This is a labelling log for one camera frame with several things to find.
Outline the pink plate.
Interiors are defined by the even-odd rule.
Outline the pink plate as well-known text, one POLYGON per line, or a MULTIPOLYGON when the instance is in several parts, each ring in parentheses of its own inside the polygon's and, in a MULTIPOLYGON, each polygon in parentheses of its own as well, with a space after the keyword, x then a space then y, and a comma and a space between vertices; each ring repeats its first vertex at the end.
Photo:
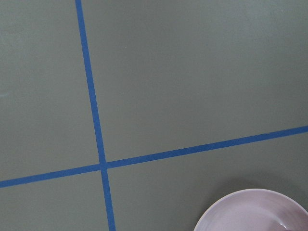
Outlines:
POLYGON ((230 193, 211 205, 196 231, 306 231, 308 213, 296 201, 266 189, 230 193))

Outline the blue tape line lengthwise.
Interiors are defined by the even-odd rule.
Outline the blue tape line lengthwise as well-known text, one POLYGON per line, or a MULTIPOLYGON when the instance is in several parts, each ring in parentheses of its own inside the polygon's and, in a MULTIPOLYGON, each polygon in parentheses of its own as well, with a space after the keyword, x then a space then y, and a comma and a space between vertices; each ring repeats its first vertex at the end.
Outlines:
POLYGON ((102 187, 103 187, 103 195, 104 195, 104 202, 105 202, 105 209, 108 221, 108 228, 110 231, 116 230, 115 218, 114 218, 114 211, 112 205, 112 198, 111 198, 111 191, 110 191, 110 183, 109 183, 109 176, 108 176, 108 169, 106 163, 106 156, 104 150, 104 143, 103 143, 103 135, 102 135, 102 128, 100 124, 100 117, 99 117, 99 110, 97 105, 96 99, 96 92, 92 74, 92 67, 91 67, 91 60, 90 60, 90 52, 87 40, 87 32, 83 14, 83 7, 82 1, 76 0, 75 1, 76 11, 77 11, 77 21, 78 21, 78 28, 80 34, 80 41, 81 41, 81 48, 82 48, 82 55, 83 61, 85 66, 85 73, 86 73, 86 80, 90 98, 90 107, 92 113, 92 120, 94 125, 94 132, 95 132, 95 139, 98 151, 98 160, 99 160, 99 169, 102 178, 102 187))

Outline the blue tape line crosswise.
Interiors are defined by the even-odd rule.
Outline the blue tape line crosswise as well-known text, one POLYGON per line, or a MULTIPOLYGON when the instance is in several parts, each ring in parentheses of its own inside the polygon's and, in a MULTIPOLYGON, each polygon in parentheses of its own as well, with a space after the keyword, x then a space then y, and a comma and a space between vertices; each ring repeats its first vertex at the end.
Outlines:
POLYGON ((48 173, 38 174, 38 175, 33 175, 33 176, 26 176, 26 177, 15 178, 15 179, 10 179, 10 180, 3 180, 0 182, 0 187, 6 188, 6 187, 12 187, 12 186, 21 185, 21 184, 28 184, 28 183, 38 182, 38 181, 52 180, 56 178, 90 173, 90 172, 100 171, 103 167, 110 169, 110 168, 129 166, 129 165, 140 164, 140 163, 145 163, 145 162, 150 162, 150 161, 156 161, 160 159, 167 159, 167 158, 172 158, 176 156, 195 154, 195 153, 200 153, 200 152, 205 152, 205 151, 211 151, 211 150, 238 146, 238 145, 243 145, 243 144, 248 144, 248 143, 266 141, 266 140, 271 140, 271 139, 277 139, 277 138, 307 133, 307 131, 308 131, 308 127, 302 126, 302 127, 290 128, 286 130, 280 130, 280 131, 275 131, 275 132, 270 132, 270 133, 242 137, 242 138, 237 138, 237 139, 232 139, 232 140, 227 140, 227 141, 219 141, 215 143, 203 144, 203 145, 198 145, 198 146, 193 146, 193 147, 188 147, 188 148, 183 148, 183 149, 171 150, 171 151, 166 151, 166 152, 161 152, 161 153, 156 153, 156 154, 147 154, 143 156, 120 159, 120 160, 106 162, 105 164, 94 164, 94 165, 76 167, 76 168, 71 168, 71 169, 55 171, 55 172, 48 172, 48 173))

